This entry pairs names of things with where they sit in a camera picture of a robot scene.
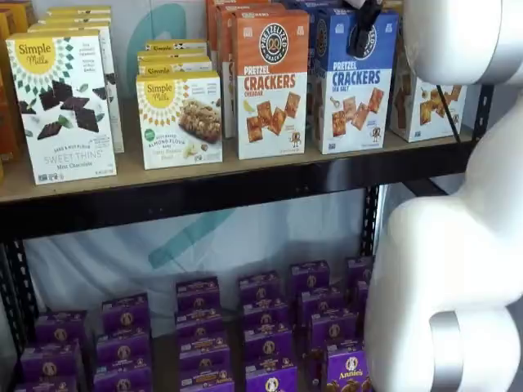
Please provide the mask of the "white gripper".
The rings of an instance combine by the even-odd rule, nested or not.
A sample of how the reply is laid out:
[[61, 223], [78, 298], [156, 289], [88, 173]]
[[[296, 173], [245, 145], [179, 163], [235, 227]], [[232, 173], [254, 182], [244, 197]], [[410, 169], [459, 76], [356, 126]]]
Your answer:
[[345, 0], [355, 9], [355, 31], [349, 38], [348, 51], [351, 56], [363, 56], [370, 31], [382, 11], [382, 0]]

